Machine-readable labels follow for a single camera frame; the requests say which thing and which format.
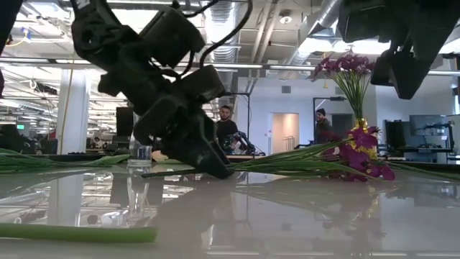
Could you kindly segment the clear glass vase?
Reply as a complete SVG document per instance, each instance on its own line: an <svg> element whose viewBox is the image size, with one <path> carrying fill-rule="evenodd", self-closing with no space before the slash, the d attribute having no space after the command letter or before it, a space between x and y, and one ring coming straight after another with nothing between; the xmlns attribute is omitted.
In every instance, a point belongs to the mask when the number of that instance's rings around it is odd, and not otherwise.
<svg viewBox="0 0 460 259"><path fill-rule="evenodd" d="M152 147L142 145L134 135L129 140L129 159L128 164L132 166L151 166L152 164Z"/></svg>

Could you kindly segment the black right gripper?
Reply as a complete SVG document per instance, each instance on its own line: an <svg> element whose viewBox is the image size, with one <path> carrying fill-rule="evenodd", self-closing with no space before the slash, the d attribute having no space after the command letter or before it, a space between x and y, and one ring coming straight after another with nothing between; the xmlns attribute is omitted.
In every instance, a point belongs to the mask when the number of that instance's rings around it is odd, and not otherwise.
<svg viewBox="0 0 460 259"><path fill-rule="evenodd" d="M339 7L337 27L344 42L376 38L390 45L376 59L370 83L394 86L400 99L414 97L433 62L415 57L431 53L426 33L428 3L429 0L342 0Z"/></svg>

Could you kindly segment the white building pillar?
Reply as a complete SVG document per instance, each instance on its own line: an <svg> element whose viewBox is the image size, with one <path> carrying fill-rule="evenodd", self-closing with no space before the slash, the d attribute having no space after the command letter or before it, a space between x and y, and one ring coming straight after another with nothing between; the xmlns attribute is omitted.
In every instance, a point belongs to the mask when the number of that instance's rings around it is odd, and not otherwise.
<svg viewBox="0 0 460 259"><path fill-rule="evenodd" d="M90 96L91 80L85 70L62 70L56 125L58 155L86 150Z"/></svg>

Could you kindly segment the yellow glass vase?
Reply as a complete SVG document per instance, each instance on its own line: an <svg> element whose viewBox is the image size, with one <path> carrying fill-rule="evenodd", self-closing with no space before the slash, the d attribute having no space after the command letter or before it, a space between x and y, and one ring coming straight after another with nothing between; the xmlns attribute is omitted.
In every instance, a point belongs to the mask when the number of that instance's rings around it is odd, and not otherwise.
<svg viewBox="0 0 460 259"><path fill-rule="evenodd" d="M366 153L368 156L377 159L378 127L369 127L366 119L356 119L355 127L349 131L352 141L349 143L358 152Z"/></svg>

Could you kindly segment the purple flower bunch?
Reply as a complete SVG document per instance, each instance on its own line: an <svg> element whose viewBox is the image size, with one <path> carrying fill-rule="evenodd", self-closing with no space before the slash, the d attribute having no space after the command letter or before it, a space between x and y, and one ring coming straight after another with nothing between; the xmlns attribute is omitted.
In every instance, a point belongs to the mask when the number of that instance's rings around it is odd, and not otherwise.
<svg viewBox="0 0 460 259"><path fill-rule="evenodd" d="M395 179L391 166L377 158L376 127L352 129L347 139L342 140L331 132L324 132L326 142L299 147L291 151L264 156L240 163L224 159L228 171L254 171L294 176L339 177L350 181L367 181L382 177L386 181Z"/></svg>
<svg viewBox="0 0 460 259"><path fill-rule="evenodd" d="M364 97L370 84L374 62L369 58L354 54L352 51L337 60L331 56L324 58L315 66L313 77L323 74L332 80L344 92L356 119L363 119Z"/></svg>

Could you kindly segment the silver ventilation duct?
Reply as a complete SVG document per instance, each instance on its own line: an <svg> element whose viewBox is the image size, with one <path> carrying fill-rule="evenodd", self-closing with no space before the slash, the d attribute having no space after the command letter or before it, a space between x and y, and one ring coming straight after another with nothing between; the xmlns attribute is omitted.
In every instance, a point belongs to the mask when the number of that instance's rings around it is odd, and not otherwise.
<svg viewBox="0 0 460 259"><path fill-rule="evenodd" d="M323 0L321 8L307 16L298 31L298 46L284 62L285 65L302 65L314 52L327 52L330 41L323 36L315 38L319 32L330 30L339 18L339 7L343 0Z"/></svg>

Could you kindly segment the person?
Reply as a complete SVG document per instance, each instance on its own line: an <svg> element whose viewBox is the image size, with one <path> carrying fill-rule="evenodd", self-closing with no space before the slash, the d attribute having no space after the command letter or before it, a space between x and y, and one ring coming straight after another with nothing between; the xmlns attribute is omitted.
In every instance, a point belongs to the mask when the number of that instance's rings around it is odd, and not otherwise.
<svg viewBox="0 0 460 259"><path fill-rule="evenodd" d="M236 123L231 120L231 109L229 106L222 106L219 110L219 115L220 120L216 123L218 143L225 154L230 155L233 153L237 142L234 135L239 131Z"/></svg>
<svg viewBox="0 0 460 259"><path fill-rule="evenodd" d="M315 128L315 141L318 144L323 144L332 141L333 130L331 123L326 118L326 111L318 109L316 111L316 128Z"/></svg>

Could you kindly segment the black computer monitor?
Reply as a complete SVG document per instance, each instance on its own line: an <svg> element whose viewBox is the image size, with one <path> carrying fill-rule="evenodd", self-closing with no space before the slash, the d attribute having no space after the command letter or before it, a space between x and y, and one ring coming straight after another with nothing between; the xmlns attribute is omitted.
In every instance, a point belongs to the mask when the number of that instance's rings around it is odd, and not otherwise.
<svg viewBox="0 0 460 259"><path fill-rule="evenodd" d="M134 112L131 107L116 108L116 135L128 137L132 134Z"/></svg>
<svg viewBox="0 0 460 259"><path fill-rule="evenodd" d="M388 147L392 149L405 147L405 123L401 120L385 120L385 136Z"/></svg>
<svg viewBox="0 0 460 259"><path fill-rule="evenodd" d="M445 136L449 127L444 115L410 115L409 122L415 136Z"/></svg>

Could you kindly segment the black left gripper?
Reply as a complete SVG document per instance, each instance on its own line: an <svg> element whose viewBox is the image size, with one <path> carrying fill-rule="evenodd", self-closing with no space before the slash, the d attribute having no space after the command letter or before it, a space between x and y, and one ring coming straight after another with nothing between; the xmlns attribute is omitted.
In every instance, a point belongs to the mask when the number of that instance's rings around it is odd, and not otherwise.
<svg viewBox="0 0 460 259"><path fill-rule="evenodd" d="M182 77L156 66L152 58L146 49L128 46L102 55L96 62L105 70L99 91L127 97L139 116L134 136L140 143L201 173L228 178L232 172L216 123L202 108L226 93L218 72L207 65Z"/></svg>

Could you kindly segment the white blossom flower bunch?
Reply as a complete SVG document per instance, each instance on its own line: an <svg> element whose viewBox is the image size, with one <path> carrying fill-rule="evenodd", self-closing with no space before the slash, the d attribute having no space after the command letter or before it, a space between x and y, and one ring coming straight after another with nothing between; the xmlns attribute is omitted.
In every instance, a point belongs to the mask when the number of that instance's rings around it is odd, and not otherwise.
<svg viewBox="0 0 460 259"><path fill-rule="evenodd" d="M28 155L0 148L0 174L30 173L61 168L105 168L127 161L130 155L102 156L88 161L57 161L49 156Z"/></svg>

